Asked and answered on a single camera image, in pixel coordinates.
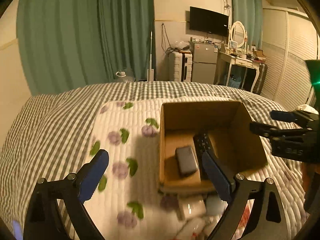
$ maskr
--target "green curtain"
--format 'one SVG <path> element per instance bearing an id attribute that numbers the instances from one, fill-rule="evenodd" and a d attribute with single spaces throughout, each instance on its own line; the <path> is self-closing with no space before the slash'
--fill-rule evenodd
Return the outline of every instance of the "green curtain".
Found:
<path id="1" fill-rule="evenodd" d="M 247 45 L 262 45 L 262 0 L 232 0 L 233 22 L 241 21 L 248 33 Z"/>
<path id="2" fill-rule="evenodd" d="M 17 37 L 32 94 L 112 82 L 125 68 L 146 79 L 153 25 L 153 0 L 19 0 Z"/>

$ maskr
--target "television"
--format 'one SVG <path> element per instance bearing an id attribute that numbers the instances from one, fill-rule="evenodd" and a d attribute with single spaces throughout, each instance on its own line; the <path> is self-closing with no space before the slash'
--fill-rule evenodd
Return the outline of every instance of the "television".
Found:
<path id="1" fill-rule="evenodd" d="M 190 7 L 190 30 L 228 36 L 228 15 L 202 8 Z"/>

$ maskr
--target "silver screw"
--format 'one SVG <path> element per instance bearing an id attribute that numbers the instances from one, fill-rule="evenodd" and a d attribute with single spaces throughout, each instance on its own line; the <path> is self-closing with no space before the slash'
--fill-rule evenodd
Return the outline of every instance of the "silver screw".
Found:
<path id="1" fill-rule="evenodd" d="M 44 183 L 44 178 L 39 178 L 38 181 L 37 181 L 37 183 L 38 183 L 38 184 Z"/>
<path id="2" fill-rule="evenodd" d="M 73 179 L 76 178 L 76 174 L 75 173 L 70 173 L 67 178 L 68 178 L 68 180 L 73 180 Z"/>
<path id="3" fill-rule="evenodd" d="M 269 184 L 273 184 L 273 179 L 271 179 L 271 178 L 267 178 L 267 182 L 269 183 Z"/>
<path id="4" fill-rule="evenodd" d="M 244 179 L 244 175 L 241 173 L 236 174 L 236 178 L 239 180 L 243 180 Z"/>

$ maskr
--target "television screen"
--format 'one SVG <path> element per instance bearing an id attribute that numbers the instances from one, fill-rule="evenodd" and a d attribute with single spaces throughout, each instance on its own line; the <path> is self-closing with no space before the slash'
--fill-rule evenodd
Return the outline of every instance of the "television screen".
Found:
<path id="1" fill-rule="evenodd" d="M 228 36 L 228 19 L 227 15 L 190 7 L 190 30 L 213 33 L 224 37 Z"/>

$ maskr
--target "purple flower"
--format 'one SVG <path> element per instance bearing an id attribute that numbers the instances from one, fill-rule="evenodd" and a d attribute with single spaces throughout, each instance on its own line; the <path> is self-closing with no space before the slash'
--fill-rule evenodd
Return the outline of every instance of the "purple flower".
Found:
<path id="1" fill-rule="evenodd" d="M 125 105 L 125 102 L 117 102 L 117 106 L 123 107 Z"/>
<path id="2" fill-rule="evenodd" d="M 108 134 L 108 139 L 110 143 L 114 145 L 119 145 L 121 143 L 121 135 L 117 131 L 112 131 Z"/>
<path id="3" fill-rule="evenodd" d="M 172 195 L 163 196 L 160 201 L 160 207 L 167 212 L 178 209 L 179 203 L 177 197 Z"/>
<path id="4" fill-rule="evenodd" d="M 126 228 L 135 228 L 137 225 L 136 217 L 128 211 L 122 211 L 117 216 L 118 224 Z"/>
<path id="5" fill-rule="evenodd" d="M 112 165 L 112 174 L 118 179 L 125 179 L 128 176 L 129 168 L 126 163 L 117 162 Z"/>
<path id="6" fill-rule="evenodd" d="M 154 137 L 157 135 L 157 130 L 152 125 L 143 126 L 141 132 L 146 137 Z"/>
<path id="7" fill-rule="evenodd" d="M 109 107 L 107 105 L 105 105 L 105 106 L 103 106 L 103 108 L 101 108 L 100 113 L 103 114 L 108 109 L 109 109 Z"/>

